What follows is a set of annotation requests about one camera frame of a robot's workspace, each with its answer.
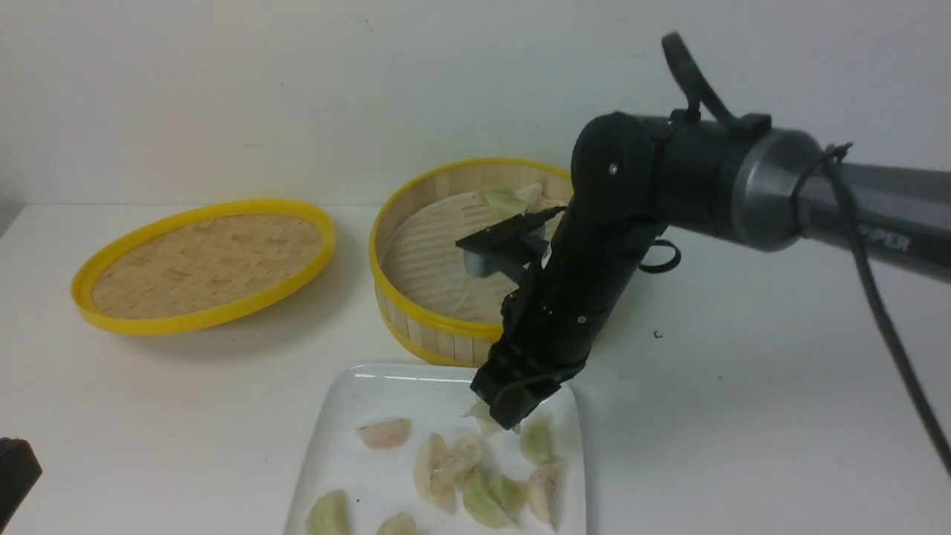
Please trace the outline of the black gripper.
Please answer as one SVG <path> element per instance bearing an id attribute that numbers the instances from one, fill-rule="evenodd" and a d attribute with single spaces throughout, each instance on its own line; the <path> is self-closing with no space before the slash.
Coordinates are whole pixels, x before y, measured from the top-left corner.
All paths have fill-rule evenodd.
<path id="1" fill-rule="evenodd" d="M 471 389 L 490 419 L 513 429 L 584 369 L 604 326 L 604 298 L 577 289 L 516 289 L 502 302 L 503 332 Z"/>

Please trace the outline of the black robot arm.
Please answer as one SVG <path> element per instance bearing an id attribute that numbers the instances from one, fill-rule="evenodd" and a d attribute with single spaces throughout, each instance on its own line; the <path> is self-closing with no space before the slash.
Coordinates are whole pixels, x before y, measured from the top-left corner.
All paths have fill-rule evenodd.
<path id="1" fill-rule="evenodd" d="M 594 340 L 669 227 L 773 253 L 799 239 L 848 248 L 949 279 L 949 173 L 846 163 L 808 133 L 733 132 L 622 112 L 591 120 L 571 157 L 566 207 L 527 211 L 456 242 L 472 276 L 502 272 L 516 290 L 472 391 L 513 429 L 581 372 Z"/>

